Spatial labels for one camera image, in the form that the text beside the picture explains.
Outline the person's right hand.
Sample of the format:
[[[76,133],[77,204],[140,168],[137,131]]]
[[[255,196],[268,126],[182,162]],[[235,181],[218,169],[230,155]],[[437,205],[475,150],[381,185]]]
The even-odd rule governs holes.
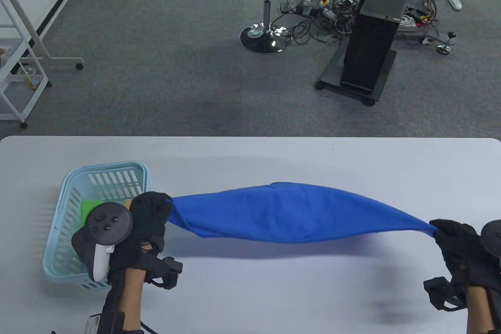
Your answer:
[[[433,237],[441,249],[454,286],[480,286],[500,291],[500,261],[481,243],[481,236],[468,225],[454,220],[434,219]]]

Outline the person's left hand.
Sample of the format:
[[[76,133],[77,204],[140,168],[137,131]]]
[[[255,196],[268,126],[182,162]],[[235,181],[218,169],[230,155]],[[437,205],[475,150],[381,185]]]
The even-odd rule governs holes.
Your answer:
[[[172,209],[170,196],[155,191],[136,196],[129,205],[85,201],[83,223],[71,245],[89,277],[99,282],[116,270],[139,268],[144,245],[150,245],[154,255],[161,253]]]

